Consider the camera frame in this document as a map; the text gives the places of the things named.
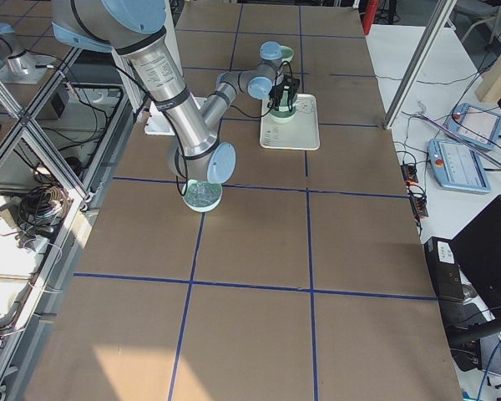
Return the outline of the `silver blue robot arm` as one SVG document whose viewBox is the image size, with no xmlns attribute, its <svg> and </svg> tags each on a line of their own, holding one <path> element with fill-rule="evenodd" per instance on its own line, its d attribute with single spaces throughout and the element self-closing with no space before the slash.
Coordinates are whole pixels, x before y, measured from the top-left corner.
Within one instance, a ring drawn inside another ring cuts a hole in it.
<svg viewBox="0 0 501 401">
<path fill-rule="evenodd" d="M 279 43 L 261 45 L 261 61 L 255 69 L 222 74 L 215 91 L 197 106 L 165 44 L 163 1 L 54 1 L 52 18 L 59 42 L 94 52 L 116 52 L 131 62 L 156 109 L 175 132 L 168 157 L 175 175 L 212 184 L 223 184 L 232 176 L 235 148 L 220 140 L 214 126 L 238 94 L 263 100 L 279 87 L 285 65 Z"/>
</svg>

